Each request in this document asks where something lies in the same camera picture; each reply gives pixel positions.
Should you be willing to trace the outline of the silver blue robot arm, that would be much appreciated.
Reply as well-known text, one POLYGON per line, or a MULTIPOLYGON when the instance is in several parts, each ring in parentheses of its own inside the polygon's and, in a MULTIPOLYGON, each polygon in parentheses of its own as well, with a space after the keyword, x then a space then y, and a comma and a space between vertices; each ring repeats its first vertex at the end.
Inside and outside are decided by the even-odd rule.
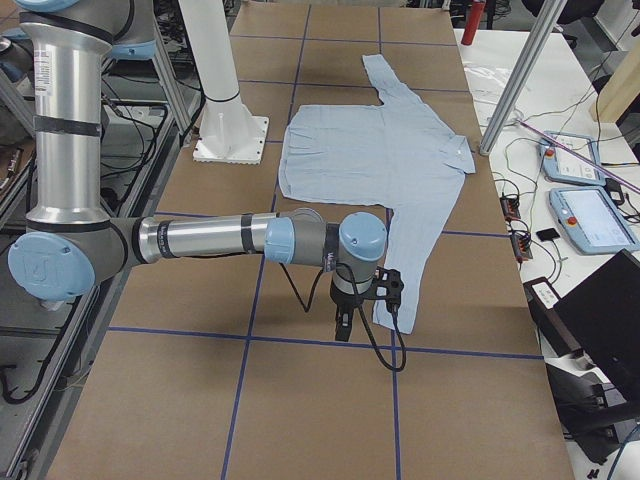
POLYGON ((339 341, 349 338, 366 300, 383 300, 398 312, 400 275, 379 264, 387 230, 369 213, 338 224, 309 208, 191 221, 111 217, 100 203, 102 64, 155 55, 153 5, 23 1, 20 10, 34 47, 38 195, 25 233, 9 249, 8 267, 29 294, 65 301, 137 265, 260 254, 331 274, 339 341))

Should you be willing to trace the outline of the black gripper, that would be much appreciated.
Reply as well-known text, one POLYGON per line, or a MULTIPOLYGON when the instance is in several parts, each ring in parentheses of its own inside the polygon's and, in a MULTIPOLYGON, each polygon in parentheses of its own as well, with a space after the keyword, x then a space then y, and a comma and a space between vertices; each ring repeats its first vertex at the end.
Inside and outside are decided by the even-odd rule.
POLYGON ((353 315, 362 306, 363 299, 353 293, 345 293, 336 286, 330 287, 330 298, 336 305, 335 334, 337 342, 348 342, 353 327, 353 315))

